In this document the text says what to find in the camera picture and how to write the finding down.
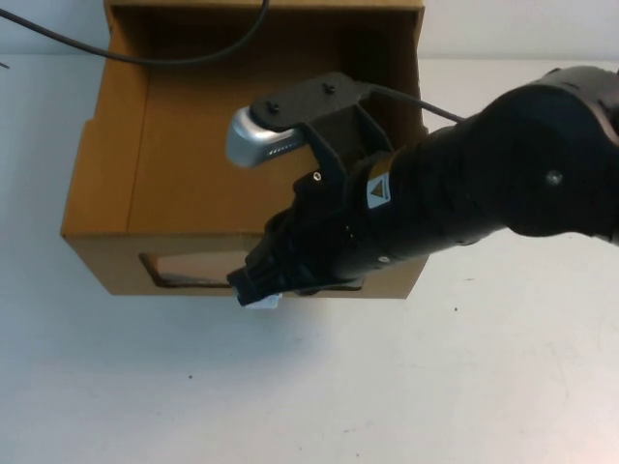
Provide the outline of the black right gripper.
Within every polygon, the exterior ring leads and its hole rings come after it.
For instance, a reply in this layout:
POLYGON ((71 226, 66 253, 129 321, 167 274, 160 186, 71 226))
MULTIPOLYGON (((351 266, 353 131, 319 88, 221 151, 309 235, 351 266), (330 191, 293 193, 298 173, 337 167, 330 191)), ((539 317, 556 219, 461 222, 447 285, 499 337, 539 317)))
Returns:
POLYGON ((269 219, 245 267, 227 275, 239 304, 353 286, 404 260, 394 224, 394 154, 359 160, 333 183, 306 176, 291 206, 269 219))

